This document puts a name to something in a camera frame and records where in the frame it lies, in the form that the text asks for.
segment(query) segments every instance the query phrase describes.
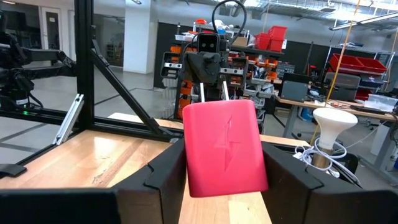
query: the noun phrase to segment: red storage bin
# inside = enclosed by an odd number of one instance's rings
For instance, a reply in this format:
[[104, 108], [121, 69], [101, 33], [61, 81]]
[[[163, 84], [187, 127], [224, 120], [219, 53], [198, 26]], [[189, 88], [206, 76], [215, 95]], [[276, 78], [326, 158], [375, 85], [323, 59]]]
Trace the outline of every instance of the red storage bin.
[[256, 48], [261, 50], [267, 50], [269, 40], [271, 36], [269, 34], [261, 33], [256, 36]]
[[371, 58], [357, 57], [357, 59], [364, 65], [362, 70], [367, 72], [384, 73], [387, 68], [378, 60]]
[[277, 40], [277, 39], [271, 39], [268, 45], [268, 50], [270, 51], [275, 51], [275, 52], [280, 52], [282, 51], [282, 45], [284, 43], [284, 40]]
[[368, 100], [369, 94], [372, 94], [371, 90], [359, 89], [356, 92], [355, 100]]
[[272, 39], [283, 40], [285, 39], [286, 30], [287, 27], [273, 26], [268, 30], [268, 34], [271, 35]]
[[[331, 59], [329, 60], [330, 66], [332, 67], [332, 69], [334, 71], [336, 71], [336, 69], [337, 69], [337, 64], [338, 64], [339, 58], [340, 58], [340, 54], [333, 54], [331, 56]], [[343, 55], [343, 58], [341, 59], [341, 64], [340, 64], [340, 72], [349, 73], [349, 74], [359, 74], [360, 72], [346, 71], [346, 70], [344, 70], [344, 68], [362, 70], [363, 67], [364, 67], [363, 64], [356, 57]]]

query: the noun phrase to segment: ceiling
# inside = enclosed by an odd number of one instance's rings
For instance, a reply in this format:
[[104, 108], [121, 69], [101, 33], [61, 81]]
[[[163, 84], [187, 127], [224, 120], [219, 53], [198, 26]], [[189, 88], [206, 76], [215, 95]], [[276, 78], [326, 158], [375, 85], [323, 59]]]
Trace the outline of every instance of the ceiling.
[[[200, 4], [216, 5], [221, 0], [188, 0]], [[352, 20], [355, 10], [356, 0], [336, 0], [336, 1], [319, 1], [319, 0], [240, 0], [244, 3], [246, 9], [251, 12], [251, 19], [260, 19], [261, 14], [268, 13], [283, 16], [295, 17], [297, 20], [313, 19], [318, 21], [333, 21], [337, 24], [346, 23]], [[396, 0], [378, 0], [377, 4], [368, 1], [362, 3], [358, 8], [354, 20], [361, 21], [374, 16], [397, 12], [398, 4]], [[233, 8], [235, 3], [228, 3], [226, 7]], [[333, 12], [325, 12], [327, 8], [335, 9]], [[373, 22], [370, 24], [357, 26], [356, 29], [372, 29], [372, 30], [389, 30], [398, 27], [398, 17], [394, 19]]]

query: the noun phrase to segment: concrete floor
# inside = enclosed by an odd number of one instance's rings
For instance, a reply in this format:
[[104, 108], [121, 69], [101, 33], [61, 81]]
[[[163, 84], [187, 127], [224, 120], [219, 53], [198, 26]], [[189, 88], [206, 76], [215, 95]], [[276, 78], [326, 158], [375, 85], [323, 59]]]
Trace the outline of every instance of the concrete floor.
[[[152, 88], [153, 75], [141, 75], [122, 72], [114, 69], [116, 76], [124, 83], [126, 88], [136, 97], [143, 108], [153, 117], [160, 118], [162, 111], [169, 102], [162, 98], [162, 91]], [[76, 96], [76, 78], [54, 77], [43, 80], [35, 80], [35, 90], [32, 92], [36, 98], [42, 101], [45, 108], [55, 110], [68, 110]], [[95, 115], [108, 117], [119, 112], [134, 114], [126, 102], [118, 96], [116, 90], [108, 83], [105, 77], [95, 70]], [[279, 113], [279, 119], [284, 123], [287, 113]], [[17, 163], [27, 156], [48, 146], [57, 133], [58, 126], [40, 124], [18, 119], [0, 118], [0, 164]], [[267, 115], [265, 121], [266, 134], [281, 136], [283, 127], [272, 117]], [[315, 125], [297, 119], [294, 133], [303, 132], [301, 139], [309, 141]], [[349, 131], [339, 136], [348, 146], [369, 134], [371, 131], [364, 124], [357, 124]], [[365, 156], [370, 161], [375, 156], [370, 153], [374, 134], [370, 135], [363, 142], [351, 147], [349, 152]], [[356, 175], [366, 189], [393, 189], [389, 183], [381, 179], [364, 166], [358, 166]]]

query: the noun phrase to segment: wooden board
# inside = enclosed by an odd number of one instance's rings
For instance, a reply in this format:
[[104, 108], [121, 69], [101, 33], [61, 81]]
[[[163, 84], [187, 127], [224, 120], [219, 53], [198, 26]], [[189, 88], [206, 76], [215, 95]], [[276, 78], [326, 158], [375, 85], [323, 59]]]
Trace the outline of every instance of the wooden board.
[[[322, 108], [324, 107], [323, 105], [318, 105], [315, 104], [315, 102], [309, 102], [309, 101], [305, 101], [305, 102], [297, 102], [297, 101], [292, 101], [292, 100], [285, 100], [285, 99], [281, 99], [280, 97], [276, 97], [277, 101], [279, 103], [286, 103], [289, 105], [296, 105], [296, 106], [302, 106], [304, 108], [312, 108], [312, 109], [316, 109], [316, 108]], [[330, 100], [330, 103], [333, 102], [339, 102], [339, 103], [344, 103], [344, 104], [348, 104], [348, 105], [354, 105], [354, 106], [363, 106], [361, 103], [352, 103], [352, 102], [347, 102], [347, 101], [335, 101], [335, 100]], [[350, 112], [352, 114], [355, 114], [357, 116], [364, 116], [367, 118], [376, 118], [376, 119], [380, 119], [383, 121], [395, 121], [396, 119], [393, 117], [393, 115], [391, 114], [375, 114], [375, 113], [367, 113], [367, 112], [363, 112], [363, 111], [357, 111], [357, 110], [353, 110], [353, 109], [339, 109], [339, 110], [344, 110], [347, 112]]]
[[[142, 122], [137, 115], [123, 114], [123, 113], [114, 113], [111, 116], [109, 116], [108, 118], [120, 119], [123, 121], [132, 121], [132, 122], [138, 122], [138, 123]], [[179, 122], [167, 121], [167, 120], [162, 120], [162, 119], [156, 119], [156, 121], [159, 123], [160, 126], [183, 129], [183, 124], [179, 123]], [[287, 139], [287, 138], [281, 138], [281, 137], [276, 137], [276, 136], [268, 136], [268, 135], [263, 135], [263, 134], [260, 134], [260, 139], [261, 139], [261, 141], [265, 141], [265, 142], [269, 142], [269, 143], [273, 143], [273, 144], [285, 144], [288, 146], [310, 146], [306, 141], [296, 140], [296, 139]]]
[[[169, 146], [167, 142], [84, 131], [27, 164], [25, 174], [0, 179], [0, 189], [111, 187]], [[259, 192], [191, 198], [187, 184], [180, 223], [268, 224], [271, 220]]]

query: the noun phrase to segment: wooden table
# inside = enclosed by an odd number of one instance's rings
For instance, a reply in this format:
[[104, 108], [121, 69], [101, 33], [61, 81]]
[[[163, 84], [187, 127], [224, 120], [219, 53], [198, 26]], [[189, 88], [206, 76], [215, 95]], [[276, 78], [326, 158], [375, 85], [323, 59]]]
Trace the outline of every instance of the wooden table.
[[[137, 116], [113, 114], [111, 117], [139, 121]], [[157, 120], [163, 126], [182, 128], [173, 121]], [[272, 136], [266, 141], [291, 146], [306, 142]], [[170, 146], [158, 142], [96, 131], [84, 131], [61, 146], [26, 165], [27, 172], [17, 178], [0, 179], [0, 189], [44, 189], [111, 187], [146, 165]], [[188, 183], [180, 223], [271, 223], [259, 192], [210, 198], [191, 198]]]
[[[301, 106], [303, 108], [311, 108], [311, 109], [316, 109], [316, 108], [322, 108], [324, 105], [319, 105], [316, 104], [315, 102], [297, 102], [297, 101], [292, 101], [292, 100], [284, 100], [281, 99], [280, 97], [276, 96], [276, 99], [280, 103], [286, 103], [289, 105], [292, 105], [290, 111], [289, 111], [289, 117], [287, 118], [287, 122], [285, 125], [284, 133], [282, 137], [289, 138], [292, 136], [292, 130], [294, 127], [294, 123], [297, 117], [297, 107]], [[347, 102], [347, 101], [336, 101], [336, 100], [330, 100], [330, 103], [333, 102], [338, 102], [346, 105], [353, 105], [353, 106], [363, 106], [361, 103], [352, 103], [352, 102]], [[344, 110], [347, 112], [350, 112], [352, 114], [355, 114], [357, 116], [364, 116], [367, 118], [375, 118], [375, 119], [380, 119], [382, 121], [392, 121], [396, 122], [395, 117], [391, 114], [375, 114], [375, 113], [367, 113], [363, 111], [357, 111], [353, 109], [339, 109], [339, 110]], [[376, 157], [375, 162], [369, 162], [367, 159], [365, 159], [362, 156], [359, 156], [360, 161], [362, 164], [366, 165], [368, 168], [372, 169], [374, 172], [379, 174], [380, 176], [384, 177], [387, 181], [389, 181], [391, 184], [398, 185], [398, 179], [396, 179], [393, 175], [390, 174], [389, 171], [386, 170], [387, 164], [389, 162], [389, 158], [394, 150], [394, 142], [390, 140], [390, 132], [392, 131], [392, 128], [394, 126], [390, 125], [389, 132], [386, 134], [386, 137], [383, 140], [383, 144], [380, 148], [379, 154]]]

